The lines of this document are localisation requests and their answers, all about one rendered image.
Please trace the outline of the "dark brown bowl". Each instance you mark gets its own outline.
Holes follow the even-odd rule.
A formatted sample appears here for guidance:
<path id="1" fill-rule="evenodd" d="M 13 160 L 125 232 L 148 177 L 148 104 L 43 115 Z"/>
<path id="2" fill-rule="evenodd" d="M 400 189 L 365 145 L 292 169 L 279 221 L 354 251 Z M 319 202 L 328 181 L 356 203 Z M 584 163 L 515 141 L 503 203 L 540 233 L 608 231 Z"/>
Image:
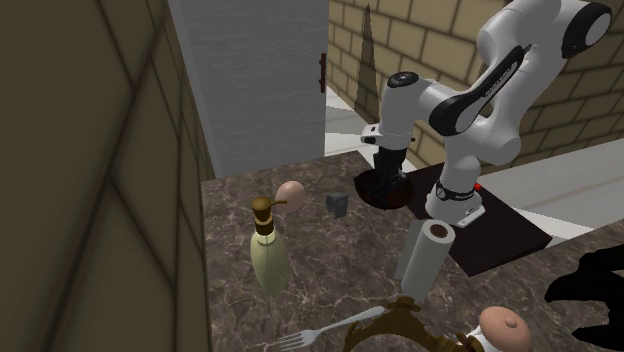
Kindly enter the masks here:
<path id="1" fill-rule="evenodd" d="M 354 185 L 364 202 L 382 210 L 402 208 L 415 196 L 413 185 L 402 173 L 389 176 L 370 169 L 356 176 Z"/>

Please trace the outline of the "small grey block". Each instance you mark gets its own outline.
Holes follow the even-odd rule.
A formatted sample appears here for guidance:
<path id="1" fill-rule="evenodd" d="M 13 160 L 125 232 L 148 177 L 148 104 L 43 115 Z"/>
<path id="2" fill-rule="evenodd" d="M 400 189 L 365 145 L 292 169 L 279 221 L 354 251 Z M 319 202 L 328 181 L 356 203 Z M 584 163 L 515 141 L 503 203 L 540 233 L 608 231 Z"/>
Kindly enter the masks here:
<path id="1" fill-rule="evenodd" d="M 344 217 L 348 209 L 348 195 L 344 193 L 331 193 L 326 196 L 327 211 L 334 216 L 335 219 Z"/>

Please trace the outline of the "beige egg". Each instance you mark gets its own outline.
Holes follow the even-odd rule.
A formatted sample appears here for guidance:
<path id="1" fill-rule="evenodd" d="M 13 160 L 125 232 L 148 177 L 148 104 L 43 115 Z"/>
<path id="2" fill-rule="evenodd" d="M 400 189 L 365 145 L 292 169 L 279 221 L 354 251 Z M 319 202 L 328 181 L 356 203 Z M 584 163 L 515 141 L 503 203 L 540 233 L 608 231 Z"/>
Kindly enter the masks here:
<path id="1" fill-rule="evenodd" d="M 276 201 L 286 201 L 286 204 L 276 204 L 278 213 L 287 214 L 297 211 L 306 199 L 304 186 L 298 181 L 287 181 L 282 184 L 276 194 Z"/>

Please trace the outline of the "white paper towel roll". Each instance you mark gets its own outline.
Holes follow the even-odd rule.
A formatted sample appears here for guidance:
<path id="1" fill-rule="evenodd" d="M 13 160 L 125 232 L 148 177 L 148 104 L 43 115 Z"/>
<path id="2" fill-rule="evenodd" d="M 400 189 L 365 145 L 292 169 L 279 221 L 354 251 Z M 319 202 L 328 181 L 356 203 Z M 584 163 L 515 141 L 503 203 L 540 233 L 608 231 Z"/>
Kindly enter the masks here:
<path id="1" fill-rule="evenodd" d="M 417 302 L 425 299 L 455 238 L 453 228 L 443 221 L 411 222 L 394 274 L 404 295 Z"/>

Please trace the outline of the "dark robot stand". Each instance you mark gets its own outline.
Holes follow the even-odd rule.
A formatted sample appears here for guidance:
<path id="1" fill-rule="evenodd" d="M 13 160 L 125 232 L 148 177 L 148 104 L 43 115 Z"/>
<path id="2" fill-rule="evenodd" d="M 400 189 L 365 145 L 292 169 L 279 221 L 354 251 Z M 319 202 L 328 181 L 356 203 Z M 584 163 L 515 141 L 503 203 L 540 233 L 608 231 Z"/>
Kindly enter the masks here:
<path id="1" fill-rule="evenodd" d="M 474 184 L 464 193 L 447 189 L 439 180 L 442 170 L 439 163 L 406 174 L 415 190 L 407 207 L 418 220 L 440 220 L 429 215 L 426 203 L 451 205 L 463 212 L 464 204 L 481 202 L 472 210 L 476 219 L 466 226 L 443 221 L 453 228 L 456 236 L 447 256 L 468 276 L 537 252 L 550 243 L 550 235 L 482 186 Z"/>

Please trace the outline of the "green soap dispenser brown pump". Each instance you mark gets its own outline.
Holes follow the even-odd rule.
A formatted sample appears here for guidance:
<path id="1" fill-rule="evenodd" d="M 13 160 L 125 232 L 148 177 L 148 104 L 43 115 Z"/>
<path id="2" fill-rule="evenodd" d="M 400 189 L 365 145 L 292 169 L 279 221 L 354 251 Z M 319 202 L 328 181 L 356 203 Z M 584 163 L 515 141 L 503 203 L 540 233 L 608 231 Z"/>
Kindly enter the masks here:
<path id="1" fill-rule="evenodd" d="M 285 242 L 277 232 L 272 206 L 286 201 L 256 197 L 252 201 L 255 232 L 251 237 L 250 256 L 256 278 L 269 295 L 277 295 L 288 284 L 289 258 Z"/>

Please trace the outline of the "brown ornate stand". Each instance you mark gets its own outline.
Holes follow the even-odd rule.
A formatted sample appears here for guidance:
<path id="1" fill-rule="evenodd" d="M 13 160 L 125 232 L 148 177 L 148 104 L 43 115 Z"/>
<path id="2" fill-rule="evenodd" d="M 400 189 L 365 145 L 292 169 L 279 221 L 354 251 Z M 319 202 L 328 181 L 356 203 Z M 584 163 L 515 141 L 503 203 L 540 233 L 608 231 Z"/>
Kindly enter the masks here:
<path id="1" fill-rule="evenodd" d="M 433 336 L 413 315 L 413 312 L 420 311 L 421 308 L 413 298 L 401 296 L 396 301 L 388 303 L 382 309 L 382 314 L 375 317 L 369 325 L 359 327 L 358 323 L 361 318 L 357 318 L 350 325 L 345 336 L 342 352 L 350 352 L 360 342 L 372 336 L 384 334 L 410 339 L 428 352 L 485 352 L 484 347 L 475 337 L 468 337 L 463 333 L 456 333 L 460 345 L 442 335 Z"/>

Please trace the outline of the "silver fork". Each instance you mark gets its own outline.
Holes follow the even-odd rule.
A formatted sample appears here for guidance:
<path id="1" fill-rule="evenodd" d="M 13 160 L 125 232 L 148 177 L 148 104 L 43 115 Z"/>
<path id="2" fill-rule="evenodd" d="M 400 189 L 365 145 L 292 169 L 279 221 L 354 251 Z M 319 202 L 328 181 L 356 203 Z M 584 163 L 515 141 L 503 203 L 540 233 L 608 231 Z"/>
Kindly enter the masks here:
<path id="1" fill-rule="evenodd" d="M 361 320 L 375 318 L 377 316 L 380 316 L 385 311 L 386 309 L 383 306 L 375 306 L 366 311 L 360 312 L 349 318 L 343 319 L 336 323 L 332 323 L 320 329 L 302 330 L 300 332 L 282 337 L 276 341 L 275 345 L 280 349 L 280 352 L 287 352 L 298 348 L 308 347 L 316 341 L 319 335 L 326 332 L 327 330 L 349 325 L 354 322 L 359 322 Z"/>

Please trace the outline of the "black irregular object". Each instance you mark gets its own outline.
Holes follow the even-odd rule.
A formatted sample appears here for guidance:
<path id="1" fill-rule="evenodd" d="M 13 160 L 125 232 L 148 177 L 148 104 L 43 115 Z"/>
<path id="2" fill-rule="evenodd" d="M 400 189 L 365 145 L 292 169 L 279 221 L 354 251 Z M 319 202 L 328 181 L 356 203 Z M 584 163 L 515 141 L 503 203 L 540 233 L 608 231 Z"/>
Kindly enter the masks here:
<path id="1" fill-rule="evenodd" d="M 577 270 L 555 279 L 544 300 L 600 301 L 609 310 L 608 323 L 577 328 L 572 335 L 580 341 L 624 352 L 624 244 L 584 254 Z"/>

